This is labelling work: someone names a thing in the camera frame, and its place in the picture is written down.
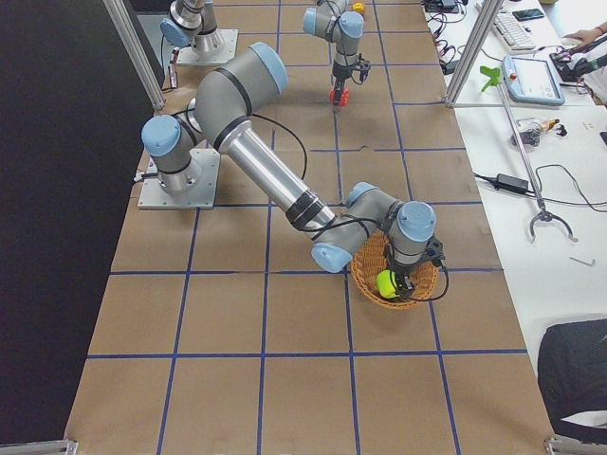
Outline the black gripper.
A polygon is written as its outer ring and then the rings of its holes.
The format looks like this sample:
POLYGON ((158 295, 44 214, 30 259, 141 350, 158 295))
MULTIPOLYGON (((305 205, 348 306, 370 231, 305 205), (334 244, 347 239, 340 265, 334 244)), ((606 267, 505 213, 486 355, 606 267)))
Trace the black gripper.
POLYGON ((333 103, 345 104, 345 83, 352 77, 352 68, 350 66, 334 65, 332 67, 332 76, 334 77, 333 103))
POLYGON ((387 246, 388 268, 395 273, 396 293, 402 300, 409 300, 413 296, 415 285, 412 275, 423 264, 425 246, 426 242, 413 242, 398 247, 393 241, 387 246))

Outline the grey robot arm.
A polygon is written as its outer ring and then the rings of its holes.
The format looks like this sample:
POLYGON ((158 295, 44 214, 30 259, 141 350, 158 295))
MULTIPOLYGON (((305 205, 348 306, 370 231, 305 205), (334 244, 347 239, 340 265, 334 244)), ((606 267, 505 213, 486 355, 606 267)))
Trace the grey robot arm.
POLYGON ((160 185, 176 193, 197 183, 200 169, 191 150, 206 139, 284 211, 291 226, 309 236, 319 267, 331 273, 350 267, 361 292, 384 306, 432 300, 438 275, 447 268, 430 205, 404 202, 359 182, 345 212, 336 214, 254 131, 251 114, 281 94, 287 81, 276 51, 257 42, 198 85, 193 113, 200 136, 180 116, 150 118, 141 140, 160 185))
MULTIPOLYGON (((358 84, 366 81, 370 63, 359 53, 363 35, 365 7, 348 1, 318 1, 303 15, 303 32, 335 46, 330 92, 333 105, 349 101, 346 82, 359 74, 358 84)), ((235 56, 238 31, 220 29, 211 1, 174 1, 160 22, 165 40, 174 46, 174 61, 189 65, 220 65, 235 56)))

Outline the person hand at desk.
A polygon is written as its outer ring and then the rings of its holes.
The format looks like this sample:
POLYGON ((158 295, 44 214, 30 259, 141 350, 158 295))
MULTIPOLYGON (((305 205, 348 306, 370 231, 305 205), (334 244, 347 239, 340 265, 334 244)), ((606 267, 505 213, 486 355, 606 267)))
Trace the person hand at desk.
POLYGON ((593 43, 597 38, 606 33, 606 24, 603 23, 591 29, 581 29, 574 33, 565 35, 565 38, 576 40, 577 46, 587 46, 593 43))

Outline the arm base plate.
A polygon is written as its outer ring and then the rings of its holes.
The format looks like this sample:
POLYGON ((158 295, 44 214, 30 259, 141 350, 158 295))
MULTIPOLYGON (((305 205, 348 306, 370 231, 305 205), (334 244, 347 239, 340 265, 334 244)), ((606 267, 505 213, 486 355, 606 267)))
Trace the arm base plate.
POLYGON ((214 149, 191 149, 189 167, 176 174, 160 173, 154 160, 148 158, 147 173, 138 199, 140 209, 213 209, 220 154, 214 149))
POLYGON ((181 48, 176 63, 189 66, 217 66, 230 61, 236 53, 239 30, 216 29, 198 34, 190 46, 181 48))

